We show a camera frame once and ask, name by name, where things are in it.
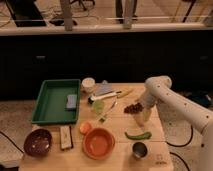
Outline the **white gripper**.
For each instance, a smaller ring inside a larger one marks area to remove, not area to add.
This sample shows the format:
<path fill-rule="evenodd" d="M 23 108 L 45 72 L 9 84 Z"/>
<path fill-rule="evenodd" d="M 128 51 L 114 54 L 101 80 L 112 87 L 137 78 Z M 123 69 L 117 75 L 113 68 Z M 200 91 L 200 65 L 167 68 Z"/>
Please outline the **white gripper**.
<path fill-rule="evenodd" d="M 149 90 L 145 90 L 139 97 L 138 101 L 144 107 L 142 111 L 142 120 L 147 122 L 152 113 L 151 108 L 155 106 L 157 99 Z"/>

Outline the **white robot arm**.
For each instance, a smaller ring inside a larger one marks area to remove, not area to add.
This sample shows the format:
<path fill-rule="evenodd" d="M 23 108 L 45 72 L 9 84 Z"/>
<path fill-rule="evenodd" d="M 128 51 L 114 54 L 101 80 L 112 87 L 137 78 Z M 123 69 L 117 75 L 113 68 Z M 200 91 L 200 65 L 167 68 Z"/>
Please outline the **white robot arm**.
<path fill-rule="evenodd" d="M 213 111 L 177 94 L 169 76 L 148 78 L 139 102 L 146 109 L 158 99 L 177 110 L 202 136 L 197 171 L 213 171 Z"/>

